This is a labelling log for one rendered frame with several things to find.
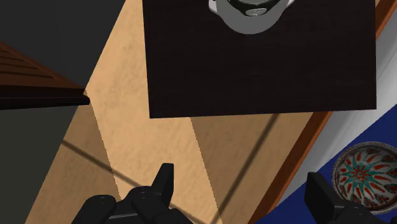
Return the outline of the dark brown wooden furniture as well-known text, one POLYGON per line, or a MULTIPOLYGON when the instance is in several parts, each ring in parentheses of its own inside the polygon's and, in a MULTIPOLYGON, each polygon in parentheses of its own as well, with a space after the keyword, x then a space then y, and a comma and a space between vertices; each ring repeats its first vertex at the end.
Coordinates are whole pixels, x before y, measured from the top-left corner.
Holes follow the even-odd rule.
POLYGON ((0 110, 88 105, 84 91, 0 41, 0 110))

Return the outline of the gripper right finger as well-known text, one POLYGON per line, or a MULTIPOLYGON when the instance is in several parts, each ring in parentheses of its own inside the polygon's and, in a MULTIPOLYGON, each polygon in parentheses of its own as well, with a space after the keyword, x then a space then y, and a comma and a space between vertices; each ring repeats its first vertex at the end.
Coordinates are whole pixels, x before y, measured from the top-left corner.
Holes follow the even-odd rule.
POLYGON ((304 201, 317 224, 387 224, 363 205, 344 200, 318 172, 309 172, 304 201))

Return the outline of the blue topped white furniture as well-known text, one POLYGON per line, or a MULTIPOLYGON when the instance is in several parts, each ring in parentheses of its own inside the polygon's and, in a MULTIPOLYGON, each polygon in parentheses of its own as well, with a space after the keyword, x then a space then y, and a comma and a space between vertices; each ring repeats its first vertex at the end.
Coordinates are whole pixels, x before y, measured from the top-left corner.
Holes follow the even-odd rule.
POLYGON ((329 181, 342 150, 357 143, 378 141, 397 147, 397 0, 379 0, 375 10, 377 108, 332 113, 278 205, 250 224, 315 224, 303 201, 309 172, 318 171, 329 181))

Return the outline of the red teal patterned bowl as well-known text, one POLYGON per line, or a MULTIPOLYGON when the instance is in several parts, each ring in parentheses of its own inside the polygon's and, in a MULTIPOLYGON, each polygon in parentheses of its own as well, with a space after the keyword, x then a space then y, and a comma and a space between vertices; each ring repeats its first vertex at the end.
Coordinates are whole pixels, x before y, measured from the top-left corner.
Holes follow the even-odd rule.
POLYGON ((397 148, 369 141, 344 150, 333 164, 333 189, 372 214, 397 209, 397 148))

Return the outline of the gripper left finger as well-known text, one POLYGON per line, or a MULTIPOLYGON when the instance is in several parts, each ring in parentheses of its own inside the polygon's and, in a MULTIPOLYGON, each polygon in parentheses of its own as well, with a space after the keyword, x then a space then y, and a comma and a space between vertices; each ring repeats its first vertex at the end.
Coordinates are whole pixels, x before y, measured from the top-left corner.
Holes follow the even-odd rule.
POLYGON ((138 186, 121 200, 111 195, 88 198, 71 224, 193 224, 180 210, 170 208, 174 165, 163 163, 150 186, 138 186))

